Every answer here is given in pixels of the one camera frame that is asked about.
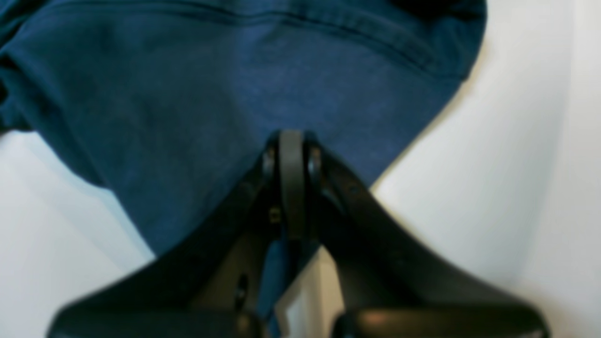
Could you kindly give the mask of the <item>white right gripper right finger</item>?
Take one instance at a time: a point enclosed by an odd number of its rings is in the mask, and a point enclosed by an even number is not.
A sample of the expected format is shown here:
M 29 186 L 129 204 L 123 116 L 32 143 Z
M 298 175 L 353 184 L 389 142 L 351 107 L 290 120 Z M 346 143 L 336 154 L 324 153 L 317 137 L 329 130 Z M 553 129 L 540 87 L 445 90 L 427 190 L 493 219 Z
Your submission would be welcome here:
M 539 311 L 449 263 L 309 133 L 291 132 L 291 239 L 332 255 L 331 338 L 548 338 Z

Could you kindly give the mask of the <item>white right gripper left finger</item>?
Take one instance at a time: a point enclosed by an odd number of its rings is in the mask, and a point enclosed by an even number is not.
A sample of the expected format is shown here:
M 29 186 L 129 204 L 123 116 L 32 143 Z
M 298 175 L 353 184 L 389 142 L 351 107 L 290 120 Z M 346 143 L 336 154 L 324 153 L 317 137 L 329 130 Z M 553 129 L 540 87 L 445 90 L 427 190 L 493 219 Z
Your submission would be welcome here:
M 278 338 L 296 239 L 296 133 L 277 132 L 212 214 L 153 263 L 56 315 L 49 338 Z

